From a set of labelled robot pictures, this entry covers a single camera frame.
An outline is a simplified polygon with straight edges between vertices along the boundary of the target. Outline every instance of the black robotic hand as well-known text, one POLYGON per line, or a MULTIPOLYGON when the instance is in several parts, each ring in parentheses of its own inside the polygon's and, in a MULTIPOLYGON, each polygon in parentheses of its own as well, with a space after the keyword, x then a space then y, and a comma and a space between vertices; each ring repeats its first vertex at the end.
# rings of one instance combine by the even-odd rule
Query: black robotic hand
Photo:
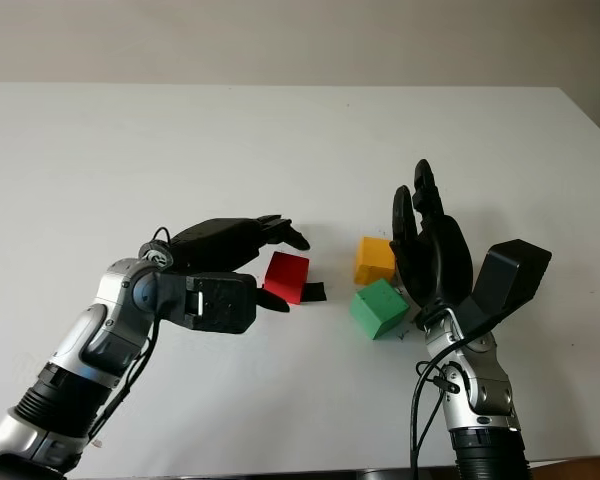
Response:
POLYGON ((289 311, 286 301, 258 288, 253 276, 233 271, 255 259, 267 244, 284 242, 308 250, 309 242, 291 227, 291 220, 280 215, 214 218, 173 238, 166 233, 166 241, 154 235, 142 245, 138 257, 160 265, 165 285, 170 284, 166 277, 186 277, 187 300, 169 320, 192 330, 242 333, 255 320, 256 305, 289 311))

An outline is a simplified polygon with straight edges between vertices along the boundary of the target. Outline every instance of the red cube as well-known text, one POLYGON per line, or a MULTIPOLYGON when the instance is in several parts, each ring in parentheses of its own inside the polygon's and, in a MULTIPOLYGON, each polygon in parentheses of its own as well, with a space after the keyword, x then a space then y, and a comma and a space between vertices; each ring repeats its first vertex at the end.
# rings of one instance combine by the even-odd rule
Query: red cube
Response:
POLYGON ((289 303, 299 304, 308 274, 308 258, 275 252, 264 277, 264 289, 289 303))

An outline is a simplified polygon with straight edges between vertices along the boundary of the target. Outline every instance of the white wall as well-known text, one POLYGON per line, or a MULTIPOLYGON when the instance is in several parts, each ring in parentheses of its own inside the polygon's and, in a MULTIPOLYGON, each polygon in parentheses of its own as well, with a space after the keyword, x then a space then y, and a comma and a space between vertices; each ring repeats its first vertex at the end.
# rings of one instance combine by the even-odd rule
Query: white wall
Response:
POLYGON ((558 86, 600 126, 600 0, 0 0, 0 80, 558 86))

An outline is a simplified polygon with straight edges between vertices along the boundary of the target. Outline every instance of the yellow cube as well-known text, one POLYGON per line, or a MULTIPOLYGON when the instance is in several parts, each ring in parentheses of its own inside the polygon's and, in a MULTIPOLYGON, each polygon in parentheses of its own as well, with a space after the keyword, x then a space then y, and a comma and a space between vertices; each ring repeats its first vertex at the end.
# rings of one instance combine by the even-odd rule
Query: yellow cube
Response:
POLYGON ((384 278, 390 281, 396 270, 396 260, 384 238, 363 237, 356 255, 356 271, 354 282, 358 285, 369 285, 384 278))

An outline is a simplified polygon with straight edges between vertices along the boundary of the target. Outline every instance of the black rubber joint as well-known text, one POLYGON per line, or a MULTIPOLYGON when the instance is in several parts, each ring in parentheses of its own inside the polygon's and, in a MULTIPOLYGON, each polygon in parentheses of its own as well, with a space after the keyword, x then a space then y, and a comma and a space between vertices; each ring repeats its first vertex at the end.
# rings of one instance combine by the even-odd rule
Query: black rubber joint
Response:
POLYGON ((529 480, 529 463, 518 430, 460 429, 451 432, 456 464, 462 480, 529 480))
POLYGON ((86 436, 111 390, 47 363, 15 411, 34 425, 68 437, 86 436))

